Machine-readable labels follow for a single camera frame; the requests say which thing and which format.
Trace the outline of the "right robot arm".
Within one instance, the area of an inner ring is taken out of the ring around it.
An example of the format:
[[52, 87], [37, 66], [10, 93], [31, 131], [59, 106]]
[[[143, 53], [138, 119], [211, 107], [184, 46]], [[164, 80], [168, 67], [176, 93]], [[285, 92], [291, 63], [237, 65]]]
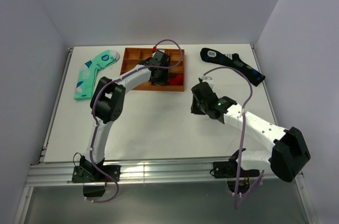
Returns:
[[193, 114], [207, 115], [222, 124], [244, 130], [265, 148], [261, 151], [239, 148], [226, 162], [214, 164], [215, 178], [258, 177], [261, 171], [272, 171], [279, 179], [292, 182], [309, 162], [310, 152], [299, 129], [276, 126], [243, 110], [229, 97], [218, 98], [207, 82], [198, 83], [191, 91]]

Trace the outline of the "brown argyle sock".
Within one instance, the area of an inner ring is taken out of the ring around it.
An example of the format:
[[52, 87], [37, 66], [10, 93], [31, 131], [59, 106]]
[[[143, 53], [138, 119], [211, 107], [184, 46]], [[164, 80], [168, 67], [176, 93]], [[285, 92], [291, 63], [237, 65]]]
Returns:
[[152, 83], [152, 85], [155, 87], [161, 87], [161, 86], [165, 86], [166, 84], [163, 82], [155, 82], [155, 83]]

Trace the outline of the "orange compartment tray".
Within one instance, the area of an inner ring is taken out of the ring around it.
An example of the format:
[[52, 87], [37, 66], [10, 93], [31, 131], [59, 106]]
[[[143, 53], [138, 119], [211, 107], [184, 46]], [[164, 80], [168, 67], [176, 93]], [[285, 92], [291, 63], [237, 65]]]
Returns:
[[[178, 49], [165, 49], [165, 53], [170, 57], [170, 66], [175, 65], [180, 60], [180, 51]], [[132, 48], [127, 47], [124, 50], [123, 61], [121, 65], [120, 74], [124, 74], [132, 70], [142, 60], [145, 60], [152, 56], [152, 48]], [[143, 83], [134, 88], [139, 91], [167, 91], [167, 92], [183, 92], [185, 90], [185, 50], [182, 50], [183, 57], [181, 62], [174, 68], [168, 71], [168, 79], [174, 77], [177, 74], [182, 74], [184, 77], [184, 84], [182, 86], [165, 85], [161, 87], [155, 87], [151, 82]]]

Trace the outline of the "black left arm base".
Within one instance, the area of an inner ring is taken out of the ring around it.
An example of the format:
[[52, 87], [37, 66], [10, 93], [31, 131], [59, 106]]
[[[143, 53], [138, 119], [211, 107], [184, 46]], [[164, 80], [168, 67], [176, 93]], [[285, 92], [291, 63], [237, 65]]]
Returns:
[[[99, 168], [116, 182], [120, 178], [120, 165], [103, 165]], [[83, 195], [88, 198], [102, 197], [106, 191], [107, 182], [112, 182], [110, 178], [98, 171], [92, 164], [89, 167], [75, 166], [72, 175], [72, 183], [83, 184]]]

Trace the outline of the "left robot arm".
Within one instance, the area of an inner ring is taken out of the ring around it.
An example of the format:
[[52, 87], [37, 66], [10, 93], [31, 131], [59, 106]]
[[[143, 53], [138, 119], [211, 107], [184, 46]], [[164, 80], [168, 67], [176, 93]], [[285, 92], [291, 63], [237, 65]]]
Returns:
[[98, 181], [103, 176], [106, 142], [113, 123], [122, 113], [125, 95], [145, 82], [167, 84], [170, 61], [168, 54], [156, 50], [151, 57], [140, 61], [120, 77], [99, 80], [90, 104], [94, 118], [92, 139], [79, 161], [90, 181]]

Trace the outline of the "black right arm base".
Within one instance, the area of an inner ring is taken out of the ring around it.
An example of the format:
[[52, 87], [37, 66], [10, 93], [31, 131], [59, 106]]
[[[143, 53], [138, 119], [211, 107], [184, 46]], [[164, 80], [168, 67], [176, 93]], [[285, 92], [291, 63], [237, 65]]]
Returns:
[[[212, 163], [213, 167], [210, 170], [210, 175], [213, 176], [216, 179], [219, 178], [236, 178], [237, 174], [237, 163], [234, 162], [213, 162]], [[259, 177], [260, 172], [255, 169], [250, 169], [250, 170], [243, 170], [242, 168], [240, 169], [240, 179], [239, 179], [239, 185], [238, 185], [238, 193], [245, 193], [248, 191], [250, 188], [251, 182], [250, 178], [251, 177]]]

